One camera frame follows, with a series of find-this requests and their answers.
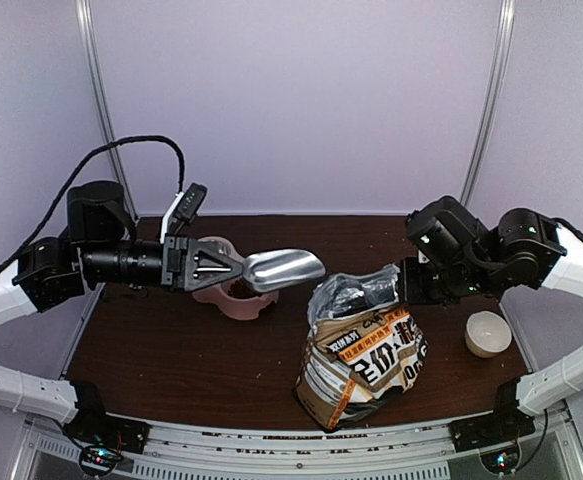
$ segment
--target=plastic bag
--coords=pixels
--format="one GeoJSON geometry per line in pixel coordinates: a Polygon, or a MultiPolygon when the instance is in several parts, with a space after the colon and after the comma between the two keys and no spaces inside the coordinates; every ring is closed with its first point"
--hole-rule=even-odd
{"type": "Polygon", "coordinates": [[[398,275],[395,265],[336,274],[313,293],[294,395],[326,432],[375,412],[419,375],[427,344],[397,298],[398,275]]]}

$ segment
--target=black cable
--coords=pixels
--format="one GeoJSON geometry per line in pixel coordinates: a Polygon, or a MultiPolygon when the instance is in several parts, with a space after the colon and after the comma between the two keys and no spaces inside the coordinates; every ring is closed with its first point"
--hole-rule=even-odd
{"type": "Polygon", "coordinates": [[[542,436],[540,437],[540,441],[538,442],[538,445],[535,447],[535,450],[533,451],[531,456],[529,456],[529,458],[527,458],[526,461],[522,465],[520,465],[519,467],[517,467],[515,469],[515,473],[518,473],[520,470],[525,468],[535,458],[535,456],[540,451],[540,447],[544,443],[544,439],[547,436],[548,429],[549,429],[549,412],[545,409],[544,410],[544,429],[542,430],[542,436]]]}
{"type": "Polygon", "coordinates": [[[505,263],[502,262],[486,262],[484,260],[480,260],[477,255],[475,254],[475,252],[473,251],[473,242],[469,242],[467,243],[464,248],[464,254],[467,256],[467,258],[469,260],[471,260],[471,263],[473,263],[474,265],[480,267],[480,268],[484,268],[485,270],[499,270],[501,268],[506,267],[505,263]]]}
{"type": "Polygon", "coordinates": [[[560,217],[555,217],[553,220],[560,223],[561,225],[564,225],[567,230],[569,230],[578,240],[583,243],[583,233],[575,228],[571,222],[560,217]]]}
{"type": "Polygon", "coordinates": [[[67,434],[67,432],[64,430],[64,426],[58,422],[55,418],[51,419],[53,421],[53,423],[55,423],[58,428],[60,429],[60,432],[62,432],[62,435],[64,435],[65,437],[67,437],[69,440],[71,440],[71,443],[74,444],[76,447],[78,447],[80,450],[82,450],[84,448],[84,445],[80,445],[75,438],[73,438],[71,435],[67,434]]]}
{"type": "Polygon", "coordinates": [[[181,192],[183,190],[183,186],[184,186],[184,168],[185,168],[185,165],[184,165],[184,153],[182,153],[182,150],[180,149],[180,147],[178,146],[178,144],[175,143],[170,138],[164,137],[162,135],[137,135],[137,136],[133,136],[133,137],[123,137],[123,138],[121,138],[119,140],[116,140],[114,142],[107,143],[106,145],[102,145],[101,147],[98,147],[95,150],[91,150],[80,161],[80,163],[73,170],[73,172],[71,173],[71,175],[69,176],[69,178],[67,179],[67,181],[64,183],[64,185],[62,185],[62,188],[60,189],[60,191],[58,192],[58,194],[56,195],[56,197],[53,199],[53,202],[51,202],[51,207],[49,207],[49,210],[47,211],[47,213],[42,218],[42,221],[38,224],[38,226],[35,228],[35,230],[33,230],[33,233],[31,233],[31,235],[29,235],[27,237],[27,239],[24,242],[22,242],[22,244],[17,248],[17,250],[15,252],[13,252],[13,254],[8,259],[6,259],[4,262],[2,262],[0,264],[0,274],[9,265],[11,265],[15,260],[17,260],[18,257],[20,255],[22,255],[22,252],[24,252],[24,250],[29,246],[29,244],[33,240],[35,240],[35,238],[40,234],[40,232],[42,231],[42,229],[44,228],[44,226],[51,219],[51,216],[53,215],[53,212],[55,211],[56,207],[58,206],[58,204],[62,200],[62,197],[64,196],[64,194],[66,193],[66,191],[69,189],[69,187],[71,186],[71,184],[73,183],[73,181],[76,179],[76,177],[80,174],[80,172],[82,171],[82,169],[86,166],[87,163],[89,163],[89,161],[93,157],[95,157],[95,156],[97,156],[97,155],[99,155],[99,154],[101,154],[103,152],[106,152],[108,150],[111,150],[113,148],[120,147],[122,145],[126,145],[126,144],[129,144],[129,143],[141,143],[141,142],[166,143],[167,145],[169,145],[175,151],[175,154],[178,157],[178,166],[179,166],[179,172],[178,172],[178,192],[181,192]]]}

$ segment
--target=brown wooden surface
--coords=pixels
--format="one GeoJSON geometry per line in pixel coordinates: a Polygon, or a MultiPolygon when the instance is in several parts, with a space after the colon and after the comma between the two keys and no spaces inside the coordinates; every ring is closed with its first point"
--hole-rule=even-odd
{"type": "MultiPolygon", "coordinates": [[[[157,219],[141,222],[154,239],[157,219]]],[[[363,274],[414,254],[400,217],[207,217],[197,238],[220,235],[247,255],[282,247],[315,252],[330,272],[363,274]]],[[[315,283],[281,291],[258,320],[238,322],[184,293],[142,293],[108,286],[73,357],[68,378],[89,380],[114,413],[166,422],[253,429],[314,429],[291,396],[308,332],[315,283]]],[[[516,345],[489,360],[464,344],[469,315],[494,301],[414,307],[429,342],[415,387],[368,417],[386,426],[477,413],[493,406],[496,387],[524,374],[516,345]]]]}

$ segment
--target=white bowl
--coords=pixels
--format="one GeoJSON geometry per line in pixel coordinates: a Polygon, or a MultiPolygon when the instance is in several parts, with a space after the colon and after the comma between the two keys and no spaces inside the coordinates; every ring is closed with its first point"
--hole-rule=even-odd
{"type": "Polygon", "coordinates": [[[469,317],[464,339],[471,353],[491,358],[509,348],[511,329],[500,315],[478,312],[469,317]]]}

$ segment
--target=metal scoop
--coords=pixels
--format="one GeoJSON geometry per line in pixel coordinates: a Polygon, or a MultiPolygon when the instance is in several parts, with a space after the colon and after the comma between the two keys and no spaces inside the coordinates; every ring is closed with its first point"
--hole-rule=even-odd
{"type": "Polygon", "coordinates": [[[325,273],[318,257],[299,249],[254,253],[242,263],[242,277],[258,293],[297,285],[325,273]]]}

